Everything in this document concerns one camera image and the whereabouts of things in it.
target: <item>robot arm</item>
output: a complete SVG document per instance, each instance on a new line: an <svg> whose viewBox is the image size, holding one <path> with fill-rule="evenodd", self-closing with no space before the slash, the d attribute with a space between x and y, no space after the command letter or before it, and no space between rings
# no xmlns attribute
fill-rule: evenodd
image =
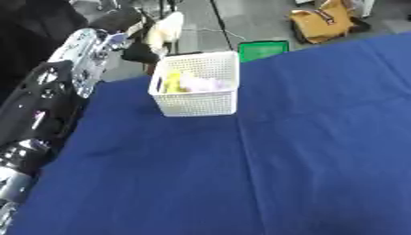
<svg viewBox="0 0 411 235"><path fill-rule="evenodd" d="M0 107L0 235L75 128L110 52L127 39L102 29L74 32Z"/></svg>

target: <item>floor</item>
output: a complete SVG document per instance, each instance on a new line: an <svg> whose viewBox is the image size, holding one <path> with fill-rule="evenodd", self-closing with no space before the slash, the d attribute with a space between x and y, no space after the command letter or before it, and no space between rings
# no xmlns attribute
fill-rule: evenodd
<svg viewBox="0 0 411 235"><path fill-rule="evenodd" d="M79 0L74 7L89 20L99 17L103 12L96 9L95 0ZM125 5L128 0L118 0ZM155 14L157 0L136 0L134 6L144 6ZM293 38L289 29L287 15L296 9L293 0L216 0L221 16L235 46L244 40L288 39L293 50L301 50L313 45L301 45ZM216 16L209 1L183 0L178 5L185 14L185 26L180 41L180 52L228 50L223 35L218 32ZM311 5L301 8L312 8ZM409 0L376 0L372 15L365 19L372 25L366 33L351 34L346 38L334 39L329 43L344 40L363 39L384 34L393 34L411 30L411 22L405 20L411 14ZM139 63L124 62L114 54L105 75L107 81L114 81L142 74Z"/></svg>

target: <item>table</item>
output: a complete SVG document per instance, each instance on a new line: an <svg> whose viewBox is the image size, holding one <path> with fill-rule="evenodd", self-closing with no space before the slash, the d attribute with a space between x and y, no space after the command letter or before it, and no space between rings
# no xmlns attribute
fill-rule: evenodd
<svg viewBox="0 0 411 235"><path fill-rule="evenodd" d="M227 117L101 84L10 235L409 235L410 40L244 63Z"/></svg>

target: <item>green box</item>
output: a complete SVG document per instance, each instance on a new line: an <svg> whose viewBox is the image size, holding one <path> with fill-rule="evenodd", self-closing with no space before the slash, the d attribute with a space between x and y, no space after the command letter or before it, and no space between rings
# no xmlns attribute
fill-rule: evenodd
<svg viewBox="0 0 411 235"><path fill-rule="evenodd" d="M241 62L251 62L273 55L290 51L287 40L259 40L239 44L239 59Z"/></svg>

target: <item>white plastic basket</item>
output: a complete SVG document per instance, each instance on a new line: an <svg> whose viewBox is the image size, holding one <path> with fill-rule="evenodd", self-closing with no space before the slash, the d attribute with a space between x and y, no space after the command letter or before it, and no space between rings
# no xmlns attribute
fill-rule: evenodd
<svg viewBox="0 0 411 235"><path fill-rule="evenodd" d="M171 70L187 71L202 78L222 81L224 90L165 94L162 79ZM149 94L166 117L231 115L237 111L239 56L235 51L166 57L156 67Z"/></svg>

